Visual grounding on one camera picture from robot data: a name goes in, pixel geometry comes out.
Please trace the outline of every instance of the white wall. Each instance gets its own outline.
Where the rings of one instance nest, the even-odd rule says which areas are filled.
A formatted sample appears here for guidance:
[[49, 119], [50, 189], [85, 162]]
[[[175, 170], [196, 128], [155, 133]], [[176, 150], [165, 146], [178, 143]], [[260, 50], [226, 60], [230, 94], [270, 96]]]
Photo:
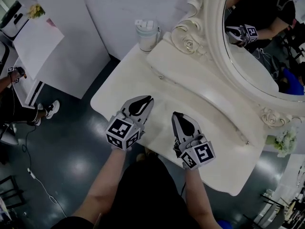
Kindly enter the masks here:
[[37, 0], [64, 38], [37, 79], [82, 98], [110, 60], [83, 0]]
[[171, 31], [187, 11], [186, 0], [85, 0], [109, 54], [122, 59], [137, 43], [135, 19], [156, 19]]

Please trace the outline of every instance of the white sneaker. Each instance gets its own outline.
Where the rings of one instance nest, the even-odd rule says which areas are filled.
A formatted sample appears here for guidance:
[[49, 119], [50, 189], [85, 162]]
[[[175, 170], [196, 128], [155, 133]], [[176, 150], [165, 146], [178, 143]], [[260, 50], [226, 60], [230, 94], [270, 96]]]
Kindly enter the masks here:
[[[38, 104], [37, 109], [38, 110], [43, 110], [43, 105], [42, 104]], [[36, 121], [34, 121], [34, 125], [40, 126], [40, 124], [41, 124], [41, 118], [39, 118]]]
[[54, 114], [56, 114], [59, 111], [60, 103], [58, 100], [56, 100], [54, 103], [52, 103], [49, 107], [46, 108], [47, 119], [51, 119]]

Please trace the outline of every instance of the person sitting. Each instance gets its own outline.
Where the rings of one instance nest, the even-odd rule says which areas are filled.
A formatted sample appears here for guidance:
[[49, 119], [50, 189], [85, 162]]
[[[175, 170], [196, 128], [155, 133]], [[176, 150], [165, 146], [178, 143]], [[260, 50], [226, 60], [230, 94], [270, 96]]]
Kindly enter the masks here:
[[291, 95], [304, 95], [305, 72], [295, 76], [288, 69], [281, 68], [282, 78], [280, 79], [279, 92]]
[[198, 169], [185, 169], [185, 198], [164, 163], [145, 148], [123, 173], [126, 151], [112, 146], [89, 192], [71, 216], [51, 229], [192, 228], [221, 229]]
[[245, 46], [253, 53], [256, 48], [264, 48], [289, 25], [295, 18], [295, 5], [292, 0], [227, 0], [226, 8], [235, 9], [224, 22], [224, 26], [254, 26], [257, 41]]
[[27, 121], [39, 126], [41, 118], [51, 119], [59, 111], [59, 101], [56, 100], [46, 108], [42, 104], [35, 109], [22, 107], [14, 88], [8, 88], [18, 77], [21, 77], [18, 70], [14, 70], [10, 76], [0, 79], [0, 123]]

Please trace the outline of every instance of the gray floor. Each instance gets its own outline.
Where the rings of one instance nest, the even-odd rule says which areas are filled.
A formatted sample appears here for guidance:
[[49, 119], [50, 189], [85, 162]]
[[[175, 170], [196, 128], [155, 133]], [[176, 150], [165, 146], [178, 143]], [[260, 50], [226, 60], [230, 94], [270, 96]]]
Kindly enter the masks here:
[[[263, 51], [265, 53], [268, 53], [271, 57], [274, 56], [276, 57], [279, 61], [283, 62], [288, 68], [290, 67], [289, 65], [289, 60], [288, 58], [288, 52], [287, 49], [281, 45], [281, 38], [284, 37], [284, 33], [282, 32], [280, 35], [276, 36], [275, 38], [272, 39], [269, 45], [267, 45], [265, 48], [263, 48]], [[258, 54], [258, 51], [254, 51], [252, 55], [256, 58], [258, 58], [258, 61], [265, 66], [265, 68], [269, 71], [270, 74], [272, 74], [275, 70], [271, 66], [271, 58], [268, 56], [264, 55], [264, 57], [260, 54]]]
[[[81, 204], [111, 151], [104, 138], [107, 120], [91, 108], [90, 100], [117, 63], [111, 61], [105, 67], [81, 100], [49, 86], [44, 86], [39, 95], [39, 102], [43, 104], [59, 99], [61, 109], [51, 120], [43, 120], [41, 126], [29, 135], [31, 169], [57, 198], [67, 215], [71, 215]], [[32, 129], [25, 124], [18, 124], [16, 134], [20, 145], [0, 147], [7, 150], [10, 160], [4, 166], [0, 164], [0, 179], [14, 175], [18, 186], [24, 190], [26, 204], [16, 208], [16, 212], [26, 228], [48, 229], [63, 215], [58, 206], [49, 200], [39, 182], [27, 172], [29, 157], [22, 152], [21, 144], [24, 143], [26, 133]], [[134, 162], [136, 155], [142, 151], [140, 145], [134, 147], [128, 153], [125, 167]], [[207, 187], [215, 217], [230, 221], [234, 228], [246, 223], [242, 214], [254, 218], [265, 205], [259, 194], [268, 188], [276, 188], [279, 180], [275, 177], [282, 175], [288, 159], [263, 152], [246, 185], [236, 197]], [[184, 184], [183, 170], [162, 157], [161, 160], [180, 191]]]

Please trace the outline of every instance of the white tumbler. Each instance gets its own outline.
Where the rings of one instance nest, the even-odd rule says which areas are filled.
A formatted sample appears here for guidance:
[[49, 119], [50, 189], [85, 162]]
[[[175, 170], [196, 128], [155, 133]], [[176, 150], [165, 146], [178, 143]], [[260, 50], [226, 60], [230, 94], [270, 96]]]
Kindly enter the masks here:
[[161, 30], [156, 21], [136, 20], [136, 31], [139, 47], [144, 52], [150, 52], [159, 42]]

